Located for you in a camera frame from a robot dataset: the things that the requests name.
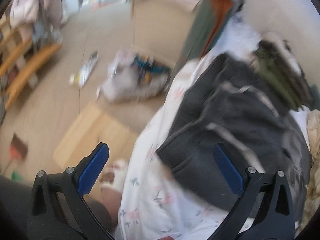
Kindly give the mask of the white plastic trash bag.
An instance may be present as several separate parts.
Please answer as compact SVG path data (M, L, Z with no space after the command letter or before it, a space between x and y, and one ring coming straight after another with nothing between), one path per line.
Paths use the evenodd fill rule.
M146 100L163 91L170 72L168 66L153 57L122 49L110 63L97 96L102 95L109 102Z

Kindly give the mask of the dark grey pants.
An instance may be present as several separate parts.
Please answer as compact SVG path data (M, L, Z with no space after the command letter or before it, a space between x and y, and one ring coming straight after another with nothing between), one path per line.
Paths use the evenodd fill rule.
M311 166L303 133L269 84L228 54L185 92L157 155L183 188L229 211L237 197L213 159L219 143L260 173L283 171L301 220Z

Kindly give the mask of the pale pink puffer jacket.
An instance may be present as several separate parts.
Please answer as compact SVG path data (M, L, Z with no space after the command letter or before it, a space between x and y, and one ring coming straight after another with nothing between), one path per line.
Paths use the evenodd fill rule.
M62 0L13 0L10 10L10 24L13 28L38 19L40 6L43 6L49 23L58 28L62 23Z

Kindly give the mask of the beige crumpled cloth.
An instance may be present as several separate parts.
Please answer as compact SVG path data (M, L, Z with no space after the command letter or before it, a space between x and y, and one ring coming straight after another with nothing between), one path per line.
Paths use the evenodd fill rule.
M308 133L312 163L303 218L298 233L307 226L319 208L319 110L313 110L308 114L306 131Z

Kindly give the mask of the orange dustpan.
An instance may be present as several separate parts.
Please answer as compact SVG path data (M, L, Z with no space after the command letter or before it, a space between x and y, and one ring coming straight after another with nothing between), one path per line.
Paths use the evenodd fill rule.
M10 146L10 160L24 160L28 154L28 146L14 133Z

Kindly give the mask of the teal and orange garment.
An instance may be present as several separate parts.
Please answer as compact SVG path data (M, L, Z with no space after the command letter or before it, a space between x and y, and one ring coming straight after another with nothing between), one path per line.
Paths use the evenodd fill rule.
M229 19L242 9L244 3L245 0L200 0L178 62L185 63L208 53Z

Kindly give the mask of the light wooden board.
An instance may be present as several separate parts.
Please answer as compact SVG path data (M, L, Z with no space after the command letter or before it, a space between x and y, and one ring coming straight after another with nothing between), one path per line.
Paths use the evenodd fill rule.
M96 103L89 103L63 136L53 154L53 161L61 169L75 167L100 142L109 148L109 163L128 160L138 133L107 114Z

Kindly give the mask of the white floral bed sheet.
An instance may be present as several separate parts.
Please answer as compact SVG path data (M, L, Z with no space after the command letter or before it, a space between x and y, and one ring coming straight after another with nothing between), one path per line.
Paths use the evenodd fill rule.
M185 92L216 57L228 54L236 61L244 62L262 78L257 72L254 54L261 40L275 43L285 59L295 64L297 73L300 72L299 63L277 34L258 34L240 16L231 17L209 53L201 60L188 61L175 76L163 106L138 137L122 181L124 189L118 212L118 239L207 239L228 215L229 211L215 207L183 188L172 175L171 169L161 161L157 149L168 137ZM307 112L306 106L297 111L289 109L309 149L306 135Z

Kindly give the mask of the wooden shelf rack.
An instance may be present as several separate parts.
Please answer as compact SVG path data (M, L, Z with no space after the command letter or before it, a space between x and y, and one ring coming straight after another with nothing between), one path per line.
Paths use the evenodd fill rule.
M9 20L1 23L1 89L4 107L8 110L26 85L36 86L36 72L61 48L60 43L48 43L37 48L32 38L23 40Z

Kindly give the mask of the crumpled snack wrapper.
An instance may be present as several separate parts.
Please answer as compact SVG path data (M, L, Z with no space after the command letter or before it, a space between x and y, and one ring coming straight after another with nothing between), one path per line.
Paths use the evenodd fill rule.
M72 74L69 78L69 84L77 86L79 88L84 87L88 78L90 77L93 69L95 68L98 61L98 52L94 51L85 64L80 68L76 74Z

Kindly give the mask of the cream bedside cabinet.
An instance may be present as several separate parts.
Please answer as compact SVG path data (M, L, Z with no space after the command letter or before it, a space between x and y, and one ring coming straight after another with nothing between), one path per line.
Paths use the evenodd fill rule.
M131 0L132 50L176 65L201 0Z

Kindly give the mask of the folded olive green pants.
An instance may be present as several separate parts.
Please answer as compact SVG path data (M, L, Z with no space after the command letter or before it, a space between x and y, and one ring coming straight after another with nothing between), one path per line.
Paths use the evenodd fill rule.
M295 64L285 59L275 43L261 40L254 54L258 74L279 94L289 109L297 111L302 106L311 107L312 96L304 72L298 67L300 72L297 73Z

